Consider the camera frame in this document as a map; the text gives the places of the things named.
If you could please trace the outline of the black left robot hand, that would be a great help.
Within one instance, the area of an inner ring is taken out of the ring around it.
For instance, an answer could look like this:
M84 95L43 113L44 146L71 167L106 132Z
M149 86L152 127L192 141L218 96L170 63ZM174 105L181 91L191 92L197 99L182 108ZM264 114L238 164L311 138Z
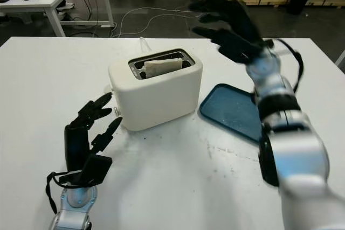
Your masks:
M112 93L108 92L95 101L88 101L78 111L78 116L65 127L65 161L68 171L81 170L91 154L104 151L113 139L122 117L111 122L105 132L97 134L93 141L88 139L88 131L94 122L112 112L112 109L104 107L111 98Z

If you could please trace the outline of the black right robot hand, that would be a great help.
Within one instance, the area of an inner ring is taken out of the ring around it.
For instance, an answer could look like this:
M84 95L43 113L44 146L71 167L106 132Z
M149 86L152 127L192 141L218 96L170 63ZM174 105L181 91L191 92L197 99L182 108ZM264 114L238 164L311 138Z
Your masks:
M201 12L203 24L224 21L230 29L210 29L197 26L192 31L219 46L219 53L239 64L250 64L265 48L272 48L272 40L263 40L252 21L246 5L240 0L194 0L189 10Z

